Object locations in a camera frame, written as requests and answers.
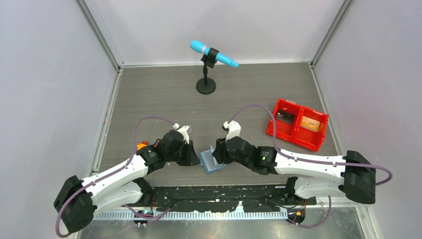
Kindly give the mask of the blue card holder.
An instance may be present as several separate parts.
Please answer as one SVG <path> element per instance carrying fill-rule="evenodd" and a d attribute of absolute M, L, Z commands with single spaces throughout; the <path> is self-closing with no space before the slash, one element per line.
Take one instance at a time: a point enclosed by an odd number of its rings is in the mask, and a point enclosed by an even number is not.
<path fill-rule="evenodd" d="M 207 174 L 219 171 L 227 166 L 225 163 L 217 162 L 217 160 L 212 155 L 214 151 L 215 148 L 211 146 L 210 149 L 199 154 L 199 159 L 201 161 L 200 165 L 204 167 L 204 170 Z"/>

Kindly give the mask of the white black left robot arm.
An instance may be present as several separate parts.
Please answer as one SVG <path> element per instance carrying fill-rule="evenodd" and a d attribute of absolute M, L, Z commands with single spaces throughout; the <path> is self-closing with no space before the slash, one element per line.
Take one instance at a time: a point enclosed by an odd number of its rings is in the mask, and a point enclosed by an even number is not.
<path fill-rule="evenodd" d="M 188 133 L 171 130 L 155 144 L 136 146 L 122 163 L 91 177 L 73 175 L 65 180 L 53 206 L 58 213 L 56 234 L 66 238 L 85 228 L 94 216 L 127 204 L 147 206 L 153 194 L 144 176 L 167 163 L 194 166 L 201 163 Z"/>

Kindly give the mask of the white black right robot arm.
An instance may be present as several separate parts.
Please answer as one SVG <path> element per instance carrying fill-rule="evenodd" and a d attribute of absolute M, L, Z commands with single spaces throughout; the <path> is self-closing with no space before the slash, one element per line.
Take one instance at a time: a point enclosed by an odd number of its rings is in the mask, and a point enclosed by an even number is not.
<path fill-rule="evenodd" d="M 237 162 L 260 175 L 289 174 L 284 198 L 293 205 L 319 196 L 345 196 L 368 205 L 376 202 L 376 169 L 357 151 L 338 156 L 300 154 L 256 147 L 236 136 L 218 139 L 211 154 L 217 163 Z"/>

